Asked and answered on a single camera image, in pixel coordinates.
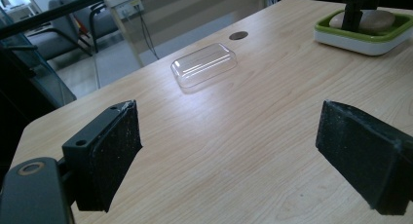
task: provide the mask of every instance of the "black wire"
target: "black wire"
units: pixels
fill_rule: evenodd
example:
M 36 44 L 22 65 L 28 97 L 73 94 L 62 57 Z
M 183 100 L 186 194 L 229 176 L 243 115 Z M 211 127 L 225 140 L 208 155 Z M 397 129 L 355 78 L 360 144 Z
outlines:
M 151 34 L 149 33 L 149 30 L 148 30 L 148 26 L 146 25 L 146 22 L 143 19 L 142 12 L 140 11 L 140 7 L 139 7 L 139 5 L 136 5 L 136 7 L 137 7 L 137 10 L 139 12 L 139 17 L 140 17 L 140 22 L 141 22 L 141 27 L 142 27 L 142 33 L 143 33 L 143 37 L 145 39 L 146 45 L 148 46 L 148 48 L 152 52 L 152 54 L 155 56 L 155 58 L 157 60 L 159 60 L 158 54 L 156 53 L 154 44 L 152 42 Z

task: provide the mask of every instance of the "tiled floor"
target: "tiled floor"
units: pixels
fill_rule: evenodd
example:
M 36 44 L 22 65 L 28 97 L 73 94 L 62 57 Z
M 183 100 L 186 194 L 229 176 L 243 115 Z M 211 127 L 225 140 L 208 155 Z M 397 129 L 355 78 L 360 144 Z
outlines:
M 233 23 L 230 16 L 209 22 L 155 47 L 160 58 L 188 46 Z M 98 40 L 99 53 L 87 56 L 80 50 L 49 60 L 49 64 L 67 87 L 77 96 L 96 91 L 140 68 L 131 48 L 120 32 Z M 140 55 L 144 65 L 156 60 L 151 52 Z

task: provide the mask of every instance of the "light wood tabletop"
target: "light wood tabletop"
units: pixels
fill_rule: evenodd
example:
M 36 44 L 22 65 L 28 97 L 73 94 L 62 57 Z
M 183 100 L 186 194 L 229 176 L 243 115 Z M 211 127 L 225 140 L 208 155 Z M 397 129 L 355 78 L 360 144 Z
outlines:
M 413 38 L 382 56 L 316 42 L 315 23 L 343 8 L 283 0 L 236 22 L 34 121 L 13 166 L 60 159 L 94 117 L 135 99 L 143 148 L 109 212 L 73 205 L 77 223 L 412 223 L 412 204 L 404 216 L 370 209 L 315 146 L 326 99 L 413 135 Z M 248 36 L 230 40 L 237 31 Z M 181 89 L 170 65 L 212 43 L 238 65 Z

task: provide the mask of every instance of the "transparent plastic lid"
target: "transparent plastic lid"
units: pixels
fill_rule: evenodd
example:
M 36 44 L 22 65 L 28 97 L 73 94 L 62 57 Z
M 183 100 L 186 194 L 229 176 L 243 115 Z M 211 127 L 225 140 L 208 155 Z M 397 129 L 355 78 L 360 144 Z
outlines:
M 177 59 L 170 68 L 179 86 L 189 88 L 236 65 L 235 53 L 217 43 Z

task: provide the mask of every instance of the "power outlet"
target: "power outlet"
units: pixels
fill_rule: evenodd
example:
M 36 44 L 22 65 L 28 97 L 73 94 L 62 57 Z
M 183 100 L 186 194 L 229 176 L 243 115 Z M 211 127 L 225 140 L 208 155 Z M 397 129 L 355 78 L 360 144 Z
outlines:
M 119 4 L 115 7 L 116 12 L 120 19 L 128 18 L 139 11 L 143 11 L 143 5 L 141 0 L 129 0 L 128 2 Z

